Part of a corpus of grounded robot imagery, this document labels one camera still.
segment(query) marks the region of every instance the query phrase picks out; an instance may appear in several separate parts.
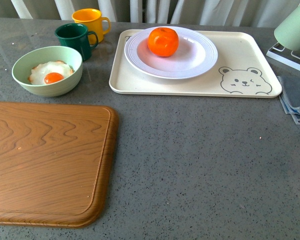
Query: gray cloth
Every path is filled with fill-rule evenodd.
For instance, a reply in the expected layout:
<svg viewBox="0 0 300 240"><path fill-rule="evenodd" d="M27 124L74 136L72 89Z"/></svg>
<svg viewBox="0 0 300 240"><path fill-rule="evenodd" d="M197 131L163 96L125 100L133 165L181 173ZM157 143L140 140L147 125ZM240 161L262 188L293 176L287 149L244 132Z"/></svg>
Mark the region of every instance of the gray cloth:
<svg viewBox="0 0 300 240"><path fill-rule="evenodd" d="M300 125L300 77L279 76L282 85L280 102L286 114L292 116L295 124Z"/></svg>

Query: white curtain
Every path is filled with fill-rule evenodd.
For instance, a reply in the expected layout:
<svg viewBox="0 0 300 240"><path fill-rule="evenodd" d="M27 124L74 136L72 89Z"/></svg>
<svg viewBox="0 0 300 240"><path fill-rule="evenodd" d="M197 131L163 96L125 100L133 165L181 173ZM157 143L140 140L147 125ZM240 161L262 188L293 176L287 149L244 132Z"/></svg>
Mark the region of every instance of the white curtain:
<svg viewBox="0 0 300 240"><path fill-rule="evenodd" d="M72 20L95 8L112 22L277 27L300 0L0 0L0 17Z"/></svg>

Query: bowl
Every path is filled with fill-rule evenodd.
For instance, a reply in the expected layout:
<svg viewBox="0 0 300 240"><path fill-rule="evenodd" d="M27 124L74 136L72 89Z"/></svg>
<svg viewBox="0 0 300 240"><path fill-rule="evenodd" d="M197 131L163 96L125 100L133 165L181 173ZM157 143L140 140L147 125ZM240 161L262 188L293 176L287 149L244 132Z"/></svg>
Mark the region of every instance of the bowl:
<svg viewBox="0 0 300 240"><path fill-rule="evenodd" d="M31 69L49 61L61 60L73 69L73 74L51 84L32 85L28 77ZM80 81L83 60L80 53L67 46L47 46L33 50L19 58L12 67L12 77L32 94L42 97L56 97L71 91Z"/></svg>

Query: egg white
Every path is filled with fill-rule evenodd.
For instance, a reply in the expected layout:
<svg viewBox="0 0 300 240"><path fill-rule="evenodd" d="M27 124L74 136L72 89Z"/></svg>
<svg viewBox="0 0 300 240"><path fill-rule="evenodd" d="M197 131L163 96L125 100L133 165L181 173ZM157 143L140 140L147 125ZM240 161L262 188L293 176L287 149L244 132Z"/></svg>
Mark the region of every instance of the egg white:
<svg viewBox="0 0 300 240"><path fill-rule="evenodd" d="M63 61L49 61L32 68L31 75L28 77L28 80L32 85L46 85L45 77L47 74L58 73L65 79L73 72L74 71L71 67Z"/></svg>

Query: mug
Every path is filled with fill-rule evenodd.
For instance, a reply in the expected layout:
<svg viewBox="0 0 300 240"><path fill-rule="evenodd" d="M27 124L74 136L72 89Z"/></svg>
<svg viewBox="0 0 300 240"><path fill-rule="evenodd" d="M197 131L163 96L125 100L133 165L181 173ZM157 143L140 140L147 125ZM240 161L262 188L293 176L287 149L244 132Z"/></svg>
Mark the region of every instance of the mug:
<svg viewBox="0 0 300 240"><path fill-rule="evenodd" d="M69 23L58 27L54 34L59 39L61 46L70 47L77 50L82 60L88 60L92 56L92 49L98 43L98 36L94 31L88 31L88 27L81 23ZM93 35L94 43L90 45L88 36Z"/></svg>
<svg viewBox="0 0 300 240"><path fill-rule="evenodd" d="M107 34L111 29L111 23L109 18L102 16L100 10L93 8L84 8L78 11L75 11L72 14L72 19L75 23L84 24L88 27L89 31L94 31L101 42L104 39L104 35ZM103 29L102 22L107 21L108 28L106 30ZM89 36L90 44L96 41L94 36Z"/></svg>
<svg viewBox="0 0 300 240"><path fill-rule="evenodd" d="M300 50L300 5L274 30L274 36L285 48Z"/></svg>

